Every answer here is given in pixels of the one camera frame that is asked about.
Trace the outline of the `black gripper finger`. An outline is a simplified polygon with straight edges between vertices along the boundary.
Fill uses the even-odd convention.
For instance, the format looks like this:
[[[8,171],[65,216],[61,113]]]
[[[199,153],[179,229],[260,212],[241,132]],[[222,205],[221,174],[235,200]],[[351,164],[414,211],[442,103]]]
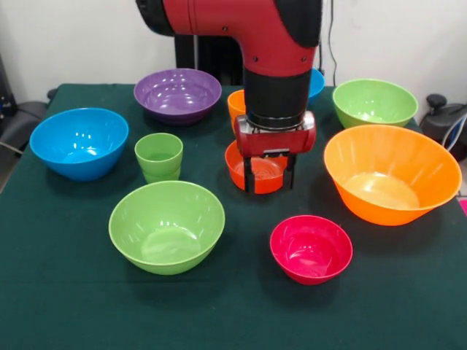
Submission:
[[[255,192],[255,175],[252,172],[252,158],[244,158],[244,190],[247,193]]]
[[[283,187],[287,189],[293,188],[294,183],[294,172],[295,172],[295,155],[287,155],[287,166],[283,173]]]

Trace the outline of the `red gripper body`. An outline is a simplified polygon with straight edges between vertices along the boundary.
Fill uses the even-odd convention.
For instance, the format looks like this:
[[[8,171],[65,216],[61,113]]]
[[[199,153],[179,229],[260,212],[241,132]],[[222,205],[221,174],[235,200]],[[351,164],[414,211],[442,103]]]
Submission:
[[[237,148],[244,158],[265,155],[300,154],[309,152],[317,136],[314,114],[305,111],[301,123],[294,129],[268,131],[251,124],[246,115],[234,122]]]

